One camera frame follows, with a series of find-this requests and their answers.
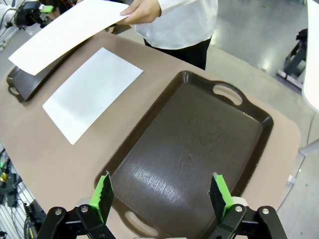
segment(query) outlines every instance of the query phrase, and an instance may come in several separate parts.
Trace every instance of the white shirt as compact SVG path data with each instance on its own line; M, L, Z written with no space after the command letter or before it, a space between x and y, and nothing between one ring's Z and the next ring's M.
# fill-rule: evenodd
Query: white shirt
M161 16L135 31L153 47L182 49L209 39L214 31L218 0L158 0Z

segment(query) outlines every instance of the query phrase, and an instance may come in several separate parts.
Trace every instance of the person's arm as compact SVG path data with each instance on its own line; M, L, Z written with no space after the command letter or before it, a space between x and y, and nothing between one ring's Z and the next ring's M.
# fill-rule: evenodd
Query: person's arm
M123 12L122 16L129 15L118 24L151 23L157 17L172 11L176 7L190 4L196 0L134 0Z

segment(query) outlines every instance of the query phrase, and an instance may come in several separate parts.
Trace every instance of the white table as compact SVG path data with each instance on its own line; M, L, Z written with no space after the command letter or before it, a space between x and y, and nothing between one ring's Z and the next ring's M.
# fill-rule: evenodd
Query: white table
M308 0L307 64L302 90L308 105L319 112L319 3ZM299 150L299 156L307 156L319 148L319 139Z

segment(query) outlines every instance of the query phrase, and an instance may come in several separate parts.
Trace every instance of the large brown tray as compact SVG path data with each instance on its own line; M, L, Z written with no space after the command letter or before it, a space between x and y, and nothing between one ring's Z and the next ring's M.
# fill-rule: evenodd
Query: large brown tray
M236 105L213 88L226 87ZM124 223L149 237L127 218L157 230L156 238L202 239L215 226L207 194L213 172L223 174L240 196L267 144L271 116L233 85L180 72L168 85L95 180L109 171L113 207Z

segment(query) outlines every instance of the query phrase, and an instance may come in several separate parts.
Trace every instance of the black pants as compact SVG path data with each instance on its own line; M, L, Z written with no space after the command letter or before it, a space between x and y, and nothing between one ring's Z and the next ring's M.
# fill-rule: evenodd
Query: black pants
M152 47L145 39L145 45ZM182 61L186 61L194 66L197 66L203 70L206 68L207 49L209 47L210 39L202 41L194 46L186 47L178 50L165 50L156 47L152 47L156 50L164 52L168 55L176 57Z

